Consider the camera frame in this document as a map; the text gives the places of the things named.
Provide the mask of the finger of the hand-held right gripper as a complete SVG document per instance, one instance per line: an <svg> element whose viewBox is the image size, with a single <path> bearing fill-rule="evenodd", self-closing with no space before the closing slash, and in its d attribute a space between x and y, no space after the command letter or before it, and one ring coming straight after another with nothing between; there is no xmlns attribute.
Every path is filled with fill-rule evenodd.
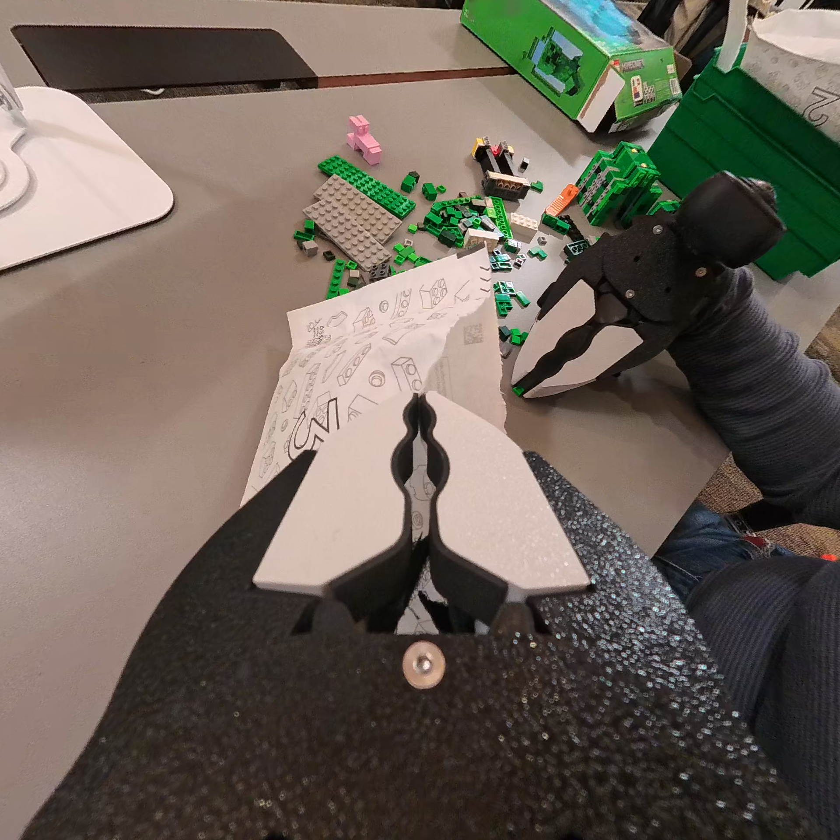
<svg viewBox="0 0 840 840"><path fill-rule="evenodd" d="M528 331L511 373L513 387L536 389L562 371L572 350L558 343L585 325L595 315L595 292L590 286L572 286L552 307L542 313Z"/></svg>
<svg viewBox="0 0 840 840"><path fill-rule="evenodd" d="M524 391L525 398L554 396L591 384L599 375L644 344L635 329L608 325L598 331L589 347L578 357L564 362L559 372Z"/></svg>

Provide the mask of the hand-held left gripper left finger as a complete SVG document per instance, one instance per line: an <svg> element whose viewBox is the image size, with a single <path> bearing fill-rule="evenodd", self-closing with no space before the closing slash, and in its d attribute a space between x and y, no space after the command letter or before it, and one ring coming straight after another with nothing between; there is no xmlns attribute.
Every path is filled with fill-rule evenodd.
<svg viewBox="0 0 840 840"><path fill-rule="evenodd" d="M398 395L315 452L253 576L268 592L342 603L360 620L409 595L418 395Z"/></svg>

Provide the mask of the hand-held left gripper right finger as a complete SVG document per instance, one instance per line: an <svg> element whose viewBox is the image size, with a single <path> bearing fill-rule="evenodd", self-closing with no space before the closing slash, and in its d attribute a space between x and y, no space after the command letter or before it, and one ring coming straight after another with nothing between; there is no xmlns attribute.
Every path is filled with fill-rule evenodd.
<svg viewBox="0 0 840 840"><path fill-rule="evenodd" d="M490 626L508 603L590 587L523 451L505 433L427 392L422 437L434 485L429 570L448 604Z"/></svg>

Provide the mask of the pile of small green bricks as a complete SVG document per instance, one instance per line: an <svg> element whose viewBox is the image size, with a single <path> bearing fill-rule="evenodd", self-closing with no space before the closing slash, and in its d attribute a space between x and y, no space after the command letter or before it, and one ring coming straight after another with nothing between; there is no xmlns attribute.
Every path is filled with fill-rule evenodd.
<svg viewBox="0 0 840 840"><path fill-rule="evenodd" d="M338 408L352 417L398 393L437 390L468 403L482 388L483 354L497 349L499 316L525 336L537 298L565 267L563 238L539 226L492 251L464 248L467 229L498 231L484 196L416 209L386 241L391 262L362 271L302 214L292 240L304 256L333 259L325 302L289 316L292 348L280 369L281 417Z"/></svg>

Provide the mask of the white printed paper bag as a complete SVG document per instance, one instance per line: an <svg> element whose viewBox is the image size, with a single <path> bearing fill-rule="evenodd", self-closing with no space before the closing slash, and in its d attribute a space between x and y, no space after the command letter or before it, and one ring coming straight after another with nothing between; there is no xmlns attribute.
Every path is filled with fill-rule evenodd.
<svg viewBox="0 0 840 840"><path fill-rule="evenodd" d="M365 625L410 596L415 537L427 528L419 399L468 417L473 459L506 440L489 257L471 251L289 314L247 502L300 461L287 513L253 578L260 592L308 595L311 627Z"/></svg>

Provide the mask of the person's right forearm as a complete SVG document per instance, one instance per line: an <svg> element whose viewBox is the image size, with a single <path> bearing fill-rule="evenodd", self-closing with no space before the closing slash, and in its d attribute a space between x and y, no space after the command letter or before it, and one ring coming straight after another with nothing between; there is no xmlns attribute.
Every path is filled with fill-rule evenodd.
<svg viewBox="0 0 840 840"><path fill-rule="evenodd" d="M823 362L775 321L748 269L668 347L741 472L795 522L839 526L839 390Z"/></svg>

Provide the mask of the green brick creeper figure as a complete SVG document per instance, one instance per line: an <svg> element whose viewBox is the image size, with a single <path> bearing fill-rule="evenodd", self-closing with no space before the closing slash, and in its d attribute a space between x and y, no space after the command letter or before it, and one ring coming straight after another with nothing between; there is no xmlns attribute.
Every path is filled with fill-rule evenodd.
<svg viewBox="0 0 840 840"><path fill-rule="evenodd" d="M639 145L621 142L612 151L598 151L575 182L576 201L594 227L629 228L636 217L659 211L674 213L680 205L668 198L659 171Z"/></svg>

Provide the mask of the green plastic bin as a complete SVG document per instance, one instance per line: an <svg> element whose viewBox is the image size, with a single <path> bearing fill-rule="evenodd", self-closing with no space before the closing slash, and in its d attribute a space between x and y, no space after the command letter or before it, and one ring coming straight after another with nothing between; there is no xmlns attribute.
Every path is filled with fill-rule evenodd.
<svg viewBox="0 0 840 840"><path fill-rule="evenodd" d="M660 181L685 197L717 172L768 182L786 234L759 261L772 279L813 277L839 259L839 147L740 69L715 59L652 142Z"/></svg>

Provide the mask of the black yellow brick assembly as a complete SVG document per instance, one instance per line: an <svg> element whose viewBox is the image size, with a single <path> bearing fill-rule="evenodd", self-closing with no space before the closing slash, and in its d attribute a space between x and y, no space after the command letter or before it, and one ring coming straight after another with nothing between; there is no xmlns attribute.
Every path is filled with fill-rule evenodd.
<svg viewBox="0 0 840 840"><path fill-rule="evenodd" d="M483 173L481 190L484 196L517 202L529 193L531 183L515 171L513 152L506 141L493 144L487 137L478 137L474 142L471 156Z"/></svg>

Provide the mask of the person's blue jeans legs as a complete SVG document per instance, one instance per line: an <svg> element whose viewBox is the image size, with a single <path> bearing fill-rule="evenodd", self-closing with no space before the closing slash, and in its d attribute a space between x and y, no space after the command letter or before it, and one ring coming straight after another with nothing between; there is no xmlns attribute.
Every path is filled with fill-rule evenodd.
<svg viewBox="0 0 840 840"><path fill-rule="evenodd" d="M754 533L737 513L717 513L696 501L677 522L652 562L684 602L710 574L752 560L794 553Z"/></svg>

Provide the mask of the green toy set box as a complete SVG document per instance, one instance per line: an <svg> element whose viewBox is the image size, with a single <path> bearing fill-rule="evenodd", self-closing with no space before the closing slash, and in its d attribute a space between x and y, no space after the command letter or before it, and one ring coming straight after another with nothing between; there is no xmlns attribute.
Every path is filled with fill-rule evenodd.
<svg viewBox="0 0 840 840"><path fill-rule="evenodd" d="M585 132L633 130L682 98L671 45L613 1L467 1L460 21Z"/></svg>

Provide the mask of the long green brick plate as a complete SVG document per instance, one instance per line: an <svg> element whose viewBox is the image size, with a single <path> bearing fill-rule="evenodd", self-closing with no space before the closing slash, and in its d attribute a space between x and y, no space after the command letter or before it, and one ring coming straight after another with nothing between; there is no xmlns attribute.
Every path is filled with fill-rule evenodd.
<svg viewBox="0 0 840 840"><path fill-rule="evenodd" d="M333 155L319 162L318 169L325 175L337 175L342 178L374 203L400 219L405 219L416 208L413 200L339 155Z"/></svg>

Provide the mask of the white numbered paper bag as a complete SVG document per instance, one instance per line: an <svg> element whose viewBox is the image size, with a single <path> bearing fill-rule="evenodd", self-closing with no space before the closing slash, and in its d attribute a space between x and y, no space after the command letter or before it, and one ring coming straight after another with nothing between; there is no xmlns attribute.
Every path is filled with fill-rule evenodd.
<svg viewBox="0 0 840 840"><path fill-rule="evenodd" d="M839 11L784 9L755 19L741 69L839 141Z"/></svg>

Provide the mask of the pink brick pig figure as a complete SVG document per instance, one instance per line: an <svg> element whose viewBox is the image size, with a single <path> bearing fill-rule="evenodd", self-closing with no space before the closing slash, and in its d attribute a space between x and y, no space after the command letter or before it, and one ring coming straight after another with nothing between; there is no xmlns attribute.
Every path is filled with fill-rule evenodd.
<svg viewBox="0 0 840 840"><path fill-rule="evenodd" d="M369 165L378 165L382 161L382 146L371 133L369 120L362 114L349 116L347 143L352 150L359 152Z"/></svg>

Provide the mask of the person's dark sweater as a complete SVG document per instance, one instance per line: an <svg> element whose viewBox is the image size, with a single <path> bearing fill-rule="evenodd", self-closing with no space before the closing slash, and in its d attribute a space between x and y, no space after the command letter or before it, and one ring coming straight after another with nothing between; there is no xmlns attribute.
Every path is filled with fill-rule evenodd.
<svg viewBox="0 0 840 840"><path fill-rule="evenodd" d="M825 836L838 838L838 563L729 565L686 606L761 750Z"/></svg>

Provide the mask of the white monitor stand base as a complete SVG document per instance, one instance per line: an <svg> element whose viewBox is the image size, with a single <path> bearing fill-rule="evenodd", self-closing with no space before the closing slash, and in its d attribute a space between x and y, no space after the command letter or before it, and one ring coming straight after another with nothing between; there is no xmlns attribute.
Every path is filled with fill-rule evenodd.
<svg viewBox="0 0 840 840"><path fill-rule="evenodd" d="M163 219L172 189L67 91L1 70L1 270Z"/></svg>

